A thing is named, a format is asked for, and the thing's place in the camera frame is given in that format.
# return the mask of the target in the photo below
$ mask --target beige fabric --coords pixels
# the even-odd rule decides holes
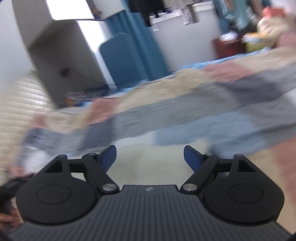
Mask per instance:
[[[86,129],[90,114],[91,106],[81,108],[81,112],[76,114],[52,111],[46,115],[45,128],[62,134],[71,133],[77,129]]]
[[[0,186],[4,185],[8,180],[8,174],[6,171],[0,170]]]
[[[235,59],[233,62],[243,65],[244,68],[254,73],[268,69],[280,69],[296,62],[296,49],[280,47],[258,55]]]
[[[280,35],[284,32],[291,30],[291,25],[288,19],[280,16],[276,17],[264,17],[257,24],[258,32],[266,35],[266,40],[269,42],[269,46],[273,46],[279,39]]]
[[[173,78],[149,83],[145,88],[137,88],[119,100],[117,113],[135,107],[172,99],[187,94],[202,83],[213,82],[206,72],[199,69],[182,69]]]
[[[248,157],[258,168],[269,176],[284,192],[285,204],[278,218],[278,223],[290,233],[296,232],[296,207],[286,187],[283,176],[279,171],[271,150],[264,150]]]
[[[24,134],[36,113],[52,108],[44,88],[33,72],[6,91],[0,104],[0,167],[7,168],[18,153]]]

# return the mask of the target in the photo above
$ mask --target patchwork quilt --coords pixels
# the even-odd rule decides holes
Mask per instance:
[[[79,156],[111,144],[128,150],[123,165],[138,158],[136,147],[149,146],[152,155],[197,141],[222,158],[244,154],[273,179],[285,193],[279,223],[295,232],[296,49],[183,69],[77,113],[39,114],[13,166],[26,166],[32,153],[44,166],[58,154]]]

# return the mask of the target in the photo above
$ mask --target hanging clothes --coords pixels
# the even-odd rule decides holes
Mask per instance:
[[[166,12],[162,0],[128,0],[128,7],[131,12],[139,12],[147,27],[151,27],[150,13],[154,13],[158,18],[158,12]]]
[[[224,0],[213,0],[219,16],[220,25],[224,25],[223,30],[229,28],[238,31],[245,29],[249,25],[248,5],[246,0],[232,0],[233,9],[228,7]]]
[[[157,18],[158,12],[166,12],[164,3],[162,0],[144,0],[145,4],[148,7],[148,12],[152,12]]]
[[[193,5],[187,5],[178,10],[181,24],[188,25],[200,21],[198,13],[194,10]]]
[[[232,0],[224,0],[224,1],[225,1],[226,8],[229,11],[233,11],[234,10],[233,1]]]
[[[250,5],[251,5],[252,9],[254,10],[254,13],[261,20],[262,17],[263,17],[263,15],[262,15],[262,11],[263,11],[263,3],[262,3],[262,0],[250,0]]]

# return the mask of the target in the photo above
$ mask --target hand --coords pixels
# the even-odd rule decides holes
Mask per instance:
[[[22,219],[17,209],[11,210],[11,215],[0,213],[0,229],[7,231],[7,228],[16,228],[21,225]]]
[[[10,167],[9,171],[14,177],[24,176],[24,170],[21,167]]]

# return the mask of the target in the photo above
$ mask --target blue cloth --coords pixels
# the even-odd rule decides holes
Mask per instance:
[[[165,60],[155,42],[151,29],[146,27],[140,13],[131,13],[126,2],[125,10],[105,21],[113,35],[127,33],[141,59],[148,80],[157,80],[169,75]]]
[[[155,145],[186,145],[197,139],[212,144],[211,152],[221,158],[233,158],[233,153],[250,155],[268,148],[250,117],[242,111],[208,116],[184,125],[155,131]]]
[[[249,25],[248,4],[246,0],[233,0],[235,24],[238,30],[242,30]]]
[[[224,34],[230,32],[231,31],[230,23],[225,18],[224,14],[223,14],[223,9],[222,9],[222,5],[221,5],[220,0],[213,0],[213,2],[214,2],[214,5],[215,5],[217,14],[218,14],[219,25],[220,25],[220,28],[221,28],[222,32]]]

